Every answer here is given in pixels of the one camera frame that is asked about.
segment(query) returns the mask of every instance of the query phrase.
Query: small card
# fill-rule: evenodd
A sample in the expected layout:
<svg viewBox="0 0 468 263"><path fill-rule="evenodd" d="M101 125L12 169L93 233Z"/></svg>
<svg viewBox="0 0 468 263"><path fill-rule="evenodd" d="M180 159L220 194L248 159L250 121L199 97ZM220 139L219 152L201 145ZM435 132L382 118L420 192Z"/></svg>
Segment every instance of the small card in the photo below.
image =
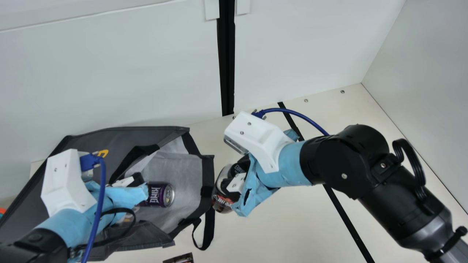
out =
<svg viewBox="0 0 468 263"><path fill-rule="evenodd" d="M167 259L162 263L194 263L192 253Z"/></svg>

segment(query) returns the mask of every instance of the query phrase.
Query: blue cable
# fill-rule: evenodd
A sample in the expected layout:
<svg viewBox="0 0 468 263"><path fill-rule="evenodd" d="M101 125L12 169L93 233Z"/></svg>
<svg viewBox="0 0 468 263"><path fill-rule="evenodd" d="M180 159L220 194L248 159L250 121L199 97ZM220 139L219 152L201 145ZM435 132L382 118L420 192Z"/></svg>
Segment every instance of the blue cable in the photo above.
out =
<svg viewBox="0 0 468 263"><path fill-rule="evenodd" d="M97 207L96 214L94 217L93 228L91 229L91 235L89 236L88 244L86 245L86 250L83 254L81 263L86 263L88 261L89 254L91 254L91 249L93 248L94 239L96 238L97 229L99 227L99 221L101 220L102 205L104 203L104 195L106 191L106 163L104 162L104 158L102 157L98 157L98 161L101 165L101 185L99 188L99 197L97 199Z"/></svg>
<svg viewBox="0 0 468 263"><path fill-rule="evenodd" d="M294 111L294 110L288 110L288 109L282 109L282 108L270 108L270 109L264 109L264 110L261 110L261 111L258 111L258 112L254 112L254 113L252 113L252 115L257 116L259 118L262 118L266 113L278 112L278 111L279 112L289 113L291 115L302 118L305 121L307 121L308 123L312 124L315 128L317 128L323 135L325 135L325 136L329 135L328 132L326 132L322 127L320 127L320 125L318 125L311 118L305 116L304 114L300 114L300 113L298 113L297 111Z"/></svg>

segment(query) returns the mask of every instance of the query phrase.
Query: white bracket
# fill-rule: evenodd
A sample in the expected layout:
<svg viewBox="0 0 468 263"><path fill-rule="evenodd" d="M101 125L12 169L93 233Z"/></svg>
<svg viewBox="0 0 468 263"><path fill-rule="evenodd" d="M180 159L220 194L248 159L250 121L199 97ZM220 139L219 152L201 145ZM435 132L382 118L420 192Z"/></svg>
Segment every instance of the white bracket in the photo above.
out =
<svg viewBox="0 0 468 263"><path fill-rule="evenodd" d="M250 0L237 0L235 13L236 15L245 15L250 13Z"/></svg>
<svg viewBox="0 0 468 263"><path fill-rule="evenodd" d="M205 19L213 20L219 18L219 0L205 0Z"/></svg>
<svg viewBox="0 0 468 263"><path fill-rule="evenodd" d="M294 143L274 124L241 111L224 131L225 142L239 152L249 151L265 173L279 171L279 153Z"/></svg>
<svg viewBox="0 0 468 263"><path fill-rule="evenodd" d="M84 213L96 204L81 178L80 155L76 149L47 158L41 199L49 216L66 208Z"/></svg>
<svg viewBox="0 0 468 263"><path fill-rule="evenodd" d="M232 181L229 183L229 185L226 187L226 190L233 193L233 192L239 192L242 193L242 188L244 187L245 183L245 177L247 176L247 173L240 173L236 174L235 177L232 179Z"/></svg>

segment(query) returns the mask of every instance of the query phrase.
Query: white clip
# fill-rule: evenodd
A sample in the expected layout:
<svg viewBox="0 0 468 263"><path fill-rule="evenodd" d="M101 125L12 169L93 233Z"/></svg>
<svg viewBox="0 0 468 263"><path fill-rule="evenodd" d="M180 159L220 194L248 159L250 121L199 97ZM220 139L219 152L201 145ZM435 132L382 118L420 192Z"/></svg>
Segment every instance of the white clip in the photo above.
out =
<svg viewBox="0 0 468 263"><path fill-rule="evenodd" d="M236 1L236 15L245 15L250 13L250 0Z"/></svg>
<svg viewBox="0 0 468 263"><path fill-rule="evenodd" d="M244 187L245 180L244 178L247 176L247 173L240 173L236 174L229 185L226 187L226 190L233 193L239 192L242 193L242 188Z"/></svg>
<svg viewBox="0 0 468 263"><path fill-rule="evenodd" d="M213 20L219 18L219 0L205 0L205 19Z"/></svg>

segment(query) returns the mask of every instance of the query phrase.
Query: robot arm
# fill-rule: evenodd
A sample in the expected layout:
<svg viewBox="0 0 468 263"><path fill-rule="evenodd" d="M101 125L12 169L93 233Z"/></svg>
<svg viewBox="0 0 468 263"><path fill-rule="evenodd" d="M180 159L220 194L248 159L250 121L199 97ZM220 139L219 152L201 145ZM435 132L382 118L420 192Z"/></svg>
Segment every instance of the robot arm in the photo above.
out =
<svg viewBox="0 0 468 263"><path fill-rule="evenodd" d="M125 187L133 183L133 178L129 177L113 187L103 187L105 191L101 194L99 184L92 181L92 169L97 160L104 165L100 157L75 149L47 159L41 199L50 217L19 241L0 243L2 260L9 263L74 263L84 258L82 261L85 262L88 258L83 251L87 243L89 249L85 251L89 253L93 246L119 238L94 243L94 236L90 237L117 223L125 213L134 215L131 208L148 198L148 187L146 184ZM101 172L103 184L104 167ZM97 211L99 202L96 201L101 195L102 213Z"/></svg>
<svg viewBox="0 0 468 263"><path fill-rule="evenodd" d="M232 204L239 215L248 215L280 187L326 183L362 203L400 246L432 263L468 263L468 246L460 239L466 228L452 231L450 211L424 186L421 165L406 140L393 142L394 155L385 138L365 125L297 143L278 131L245 112L225 131L225 141L250 157L239 200ZM401 165L402 150L415 175ZM224 178L224 184L233 178ZM252 200L254 206L248 206Z"/></svg>

